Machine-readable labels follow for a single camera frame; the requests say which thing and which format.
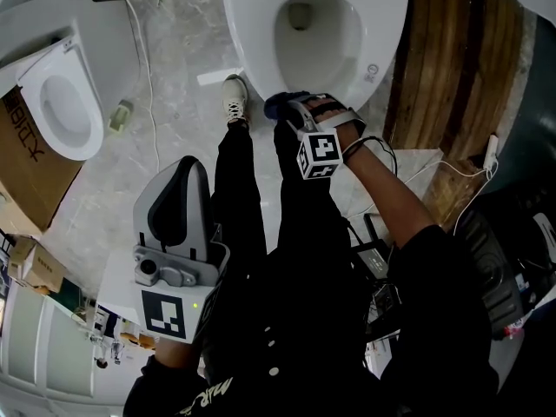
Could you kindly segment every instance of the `cardboard box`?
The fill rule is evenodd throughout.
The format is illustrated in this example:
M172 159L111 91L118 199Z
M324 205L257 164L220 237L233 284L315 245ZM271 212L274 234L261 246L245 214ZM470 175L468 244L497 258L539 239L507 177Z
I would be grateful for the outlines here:
M83 163L57 154L41 137L19 88L0 101L0 228L43 234Z
M58 293L65 273L66 268L34 239L17 238L10 252L8 275L19 284Z

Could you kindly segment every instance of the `wooden panel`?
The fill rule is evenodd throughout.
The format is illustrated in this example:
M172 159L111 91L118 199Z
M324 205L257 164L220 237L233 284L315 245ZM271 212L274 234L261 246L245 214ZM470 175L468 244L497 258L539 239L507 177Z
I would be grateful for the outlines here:
M498 98L492 100L493 106L491 111L487 113L486 118L483 119L484 128L480 132L478 140L469 143L468 156L478 155L484 151L481 142L487 141L488 137L498 128L512 91L513 80L520 63L523 37L523 7L515 0L509 0L508 2L506 23L506 38L502 51L500 73L495 83L500 86Z
M466 112L449 150L449 156L455 160L484 152L488 137L500 123L519 60L521 8L515 0L496 0L495 10L493 6L494 0L486 1L479 68Z
M444 136L467 49L470 1L446 0L435 87L417 143L418 149L437 149Z
M384 137L395 149L404 148L413 117L427 41L429 0L410 0L408 9L384 130Z
M452 107L449 107L451 112L448 123L440 141L440 148L445 154L452 148L455 137L460 131L462 119L466 113L467 102L473 88L475 74L479 68L479 54L485 25L485 6L485 0L470 0L463 67Z
M470 161L449 161L449 163L466 175L479 172ZM441 164L428 187L423 202L433 219L448 232L485 181L483 175L465 177L447 165Z
M440 40L444 14L444 0L429 0L427 41L411 121L407 128L404 149L415 149L424 126L428 104L434 90L434 78L440 57Z
M495 44L501 45L501 39L500 42L495 42L495 40L500 38L499 33L496 31L498 25L498 0L486 0L485 8L484 36L482 37L478 61L479 69L473 78L473 87L467 99L467 106L461 119L461 124L449 127L451 130L457 131L453 144L449 149L443 149L448 157L455 161L467 158L467 156L463 156L463 152L467 141L470 140L473 125L483 101L483 92L486 90L486 70L488 70L490 64L498 56L499 51L494 48Z

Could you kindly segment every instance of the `toilet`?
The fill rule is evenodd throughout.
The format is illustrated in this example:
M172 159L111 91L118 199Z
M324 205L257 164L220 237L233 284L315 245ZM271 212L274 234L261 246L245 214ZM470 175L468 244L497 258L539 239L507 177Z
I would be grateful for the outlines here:
M1 13L0 30L0 96L21 87L50 147L90 159L139 78L125 2L33 0Z
M394 58L408 0L224 0L256 91L327 92L359 109Z

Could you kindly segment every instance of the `toilet rim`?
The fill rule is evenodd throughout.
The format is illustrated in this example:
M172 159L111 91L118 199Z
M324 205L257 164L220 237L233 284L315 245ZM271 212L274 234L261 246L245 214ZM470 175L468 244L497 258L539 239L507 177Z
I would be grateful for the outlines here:
M75 161L85 161L94 156L102 146L104 138L103 114L90 83L89 74L80 57L79 49L75 45L69 45L62 41L29 69L25 69L23 74L17 78L17 82L22 87L23 99L27 103L33 120L46 143L62 156ZM63 142L45 119L41 92L44 84L53 76L60 76L70 83L87 110L90 131L86 143L82 146L72 147Z
M248 78L263 99L287 90L275 51L274 23L279 10L287 1L224 0L236 50ZM360 80L354 81L343 102L358 109L376 91L394 58L406 18L408 0L346 1L359 13L362 41L356 71L356 79ZM374 37L373 33L379 28L381 36Z

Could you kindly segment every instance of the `hand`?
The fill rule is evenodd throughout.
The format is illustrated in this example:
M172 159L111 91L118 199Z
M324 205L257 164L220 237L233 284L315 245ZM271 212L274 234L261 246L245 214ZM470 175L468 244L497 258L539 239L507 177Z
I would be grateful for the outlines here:
M304 103L307 109L314 109L323 103L331 103L335 102L333 99L319 99L319 100L312 100ZM331 117L338 116L341 113L345 113L346 109L333 109L330 111L326 111L325 113L317 116L314 121L317 123L324 122ZM353 122L344 123L336 128L336 132L338 133L338 140L340 141L340 148L341 151L345 150L349 147L352 143L359 139L359 133L357 132L357 128L355 127Z

